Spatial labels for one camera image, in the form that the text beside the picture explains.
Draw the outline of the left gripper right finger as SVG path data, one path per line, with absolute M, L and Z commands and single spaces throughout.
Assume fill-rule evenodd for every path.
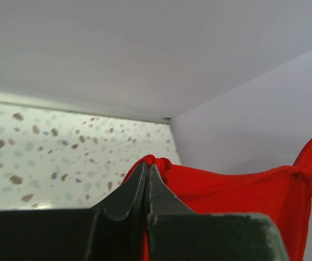
M 276 225 L 258 213 L 198 214 L 152 164 L 145 185 L 150 260 L 289 260 Z

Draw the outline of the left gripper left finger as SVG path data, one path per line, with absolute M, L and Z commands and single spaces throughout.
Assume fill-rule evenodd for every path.
M 0 210 L 0 260 L 140 260 L 147 170 L 91 208 Z

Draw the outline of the red t shirt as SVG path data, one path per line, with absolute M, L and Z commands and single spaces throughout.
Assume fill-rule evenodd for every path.
M 196 213 L 262 213 L 278 227 L 290 260 L 303 260 L 312 205 L 312 139 L 292 165 L 223 175 L 147 155 L 166 186 Z

